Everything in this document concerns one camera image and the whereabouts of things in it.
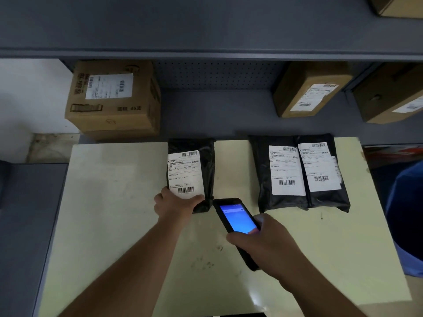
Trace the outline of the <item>grey metal shelf unit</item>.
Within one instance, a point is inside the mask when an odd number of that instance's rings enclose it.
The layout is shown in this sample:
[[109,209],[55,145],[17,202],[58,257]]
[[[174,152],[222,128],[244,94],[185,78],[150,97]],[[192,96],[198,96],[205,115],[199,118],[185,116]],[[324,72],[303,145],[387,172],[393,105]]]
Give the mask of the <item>grey metal shelf unit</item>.
[[[377,16],[367,0],[0,0],[0,58],[164,63],[423,61],[423,20]],[[364,145],[423,143],[423,116],[362,121],[351,93],[282,120],[270,91],[165,91],[162,138],[320,134]]]

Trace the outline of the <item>large printed cardboard box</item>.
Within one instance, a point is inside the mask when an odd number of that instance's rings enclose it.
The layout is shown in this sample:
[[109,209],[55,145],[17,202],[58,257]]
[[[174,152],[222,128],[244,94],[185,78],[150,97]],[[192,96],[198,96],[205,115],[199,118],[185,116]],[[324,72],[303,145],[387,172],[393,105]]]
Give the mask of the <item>large printed cardboard box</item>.
[[77,61],[65,119],[99,141],[157,136],[161,90],[152,61]]

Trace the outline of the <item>black handheld barcode scanner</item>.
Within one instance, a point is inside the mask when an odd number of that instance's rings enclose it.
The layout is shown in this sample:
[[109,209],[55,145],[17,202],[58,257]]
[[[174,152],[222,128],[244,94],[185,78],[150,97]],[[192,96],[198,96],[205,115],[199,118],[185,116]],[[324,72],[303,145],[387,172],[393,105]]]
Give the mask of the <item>black handheld barcode scanner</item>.
[[261,228],[239,198],[214,199],[213,206],[228,233],[257,234]]

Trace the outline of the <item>red and white package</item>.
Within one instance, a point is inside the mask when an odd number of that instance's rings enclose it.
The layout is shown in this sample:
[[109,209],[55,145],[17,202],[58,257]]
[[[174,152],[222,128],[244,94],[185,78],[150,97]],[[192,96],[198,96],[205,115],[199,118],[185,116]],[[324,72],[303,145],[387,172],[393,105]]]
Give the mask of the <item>red and white package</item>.
[[362,149],[370,170],[423,160],[423,144],[368,145]]

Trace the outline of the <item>person's right forearm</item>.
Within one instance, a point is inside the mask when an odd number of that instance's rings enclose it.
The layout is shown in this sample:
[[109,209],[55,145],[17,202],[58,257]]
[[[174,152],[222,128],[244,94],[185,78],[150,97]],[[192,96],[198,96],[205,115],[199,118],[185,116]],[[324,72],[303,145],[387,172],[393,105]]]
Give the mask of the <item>person's right forearm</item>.
[[278,280],[304,317],[367,317],[304,256],[283,261]]

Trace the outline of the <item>dark brown labelled cardboard box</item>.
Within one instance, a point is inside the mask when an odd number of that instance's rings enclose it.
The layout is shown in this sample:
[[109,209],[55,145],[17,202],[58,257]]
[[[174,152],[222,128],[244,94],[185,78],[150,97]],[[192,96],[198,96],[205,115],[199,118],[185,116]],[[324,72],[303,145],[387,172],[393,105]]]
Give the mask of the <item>dark brown labelled cardboard box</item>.
[[383,63],[352,93],[365,122],[402,121],[423,111],[423,63]]

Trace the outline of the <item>person's left hand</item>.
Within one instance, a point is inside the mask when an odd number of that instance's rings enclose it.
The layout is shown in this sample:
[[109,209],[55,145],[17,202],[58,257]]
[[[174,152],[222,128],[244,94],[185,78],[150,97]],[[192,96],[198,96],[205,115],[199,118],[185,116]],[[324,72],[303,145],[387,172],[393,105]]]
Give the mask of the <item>person's left hand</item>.
[[164,187],[154,197],[154,211],[158,215],[158,222],[170,222],[184,227],[189,222],[193,210],[184,209],[184,199],[178,197],[169,188]]

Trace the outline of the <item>narrow labelled cardboard box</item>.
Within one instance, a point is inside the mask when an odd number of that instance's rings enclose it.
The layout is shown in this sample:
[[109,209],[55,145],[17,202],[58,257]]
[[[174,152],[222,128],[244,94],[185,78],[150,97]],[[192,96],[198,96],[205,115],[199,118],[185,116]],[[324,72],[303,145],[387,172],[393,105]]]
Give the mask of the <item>narrow labelled cardboard box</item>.
[[278,117],[315,116],[352,77],[347,62],[290,62],[273,93]]

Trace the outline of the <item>plain cardboard box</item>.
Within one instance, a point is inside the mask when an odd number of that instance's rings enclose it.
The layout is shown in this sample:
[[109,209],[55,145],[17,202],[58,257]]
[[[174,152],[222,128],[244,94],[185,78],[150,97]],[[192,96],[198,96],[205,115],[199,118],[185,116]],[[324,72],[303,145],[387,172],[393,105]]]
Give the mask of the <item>plain cardboard box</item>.
[[423,19],[423,0],[368,0],[382,17]]

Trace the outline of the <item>small black labelled parcel bag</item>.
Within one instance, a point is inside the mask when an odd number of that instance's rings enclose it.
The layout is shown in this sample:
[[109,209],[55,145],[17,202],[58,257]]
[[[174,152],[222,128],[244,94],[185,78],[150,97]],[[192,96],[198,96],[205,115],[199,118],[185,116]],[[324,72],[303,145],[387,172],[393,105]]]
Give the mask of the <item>small black labelled parcel bag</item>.
[[206,213],[213,203],[214,138],[171,138],[168,140],[167,187],[176,196],[190,199],[203,195],[193,214]]

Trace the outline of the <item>grey low cabinet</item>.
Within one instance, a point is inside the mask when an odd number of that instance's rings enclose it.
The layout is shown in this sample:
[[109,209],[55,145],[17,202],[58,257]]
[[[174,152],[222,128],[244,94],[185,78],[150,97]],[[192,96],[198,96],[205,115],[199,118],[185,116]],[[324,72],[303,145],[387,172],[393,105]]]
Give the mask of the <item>grey low cabinet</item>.
[[0,317],[36,317],[68,163],[0,160]]

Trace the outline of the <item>person's right hand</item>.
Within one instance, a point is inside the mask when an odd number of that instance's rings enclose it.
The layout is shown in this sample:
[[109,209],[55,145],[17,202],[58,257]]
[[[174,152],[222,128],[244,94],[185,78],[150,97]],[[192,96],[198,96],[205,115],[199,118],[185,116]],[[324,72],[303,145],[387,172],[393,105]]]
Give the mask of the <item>person's right hand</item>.
[[298,274],[298,268],[306,257],[283,224],[269,214],[258,214],[261,245],[257,249],[245,250],[266,274],[280,283],[288,284],[291,277]]

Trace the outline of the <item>person's left forearm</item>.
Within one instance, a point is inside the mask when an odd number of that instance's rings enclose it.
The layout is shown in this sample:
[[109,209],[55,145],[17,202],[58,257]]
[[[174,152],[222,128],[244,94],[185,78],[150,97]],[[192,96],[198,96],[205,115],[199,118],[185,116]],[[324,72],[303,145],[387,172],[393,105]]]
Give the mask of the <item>person's left forearm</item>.
[[58,317],[152,317],[192,211],[167,213]]

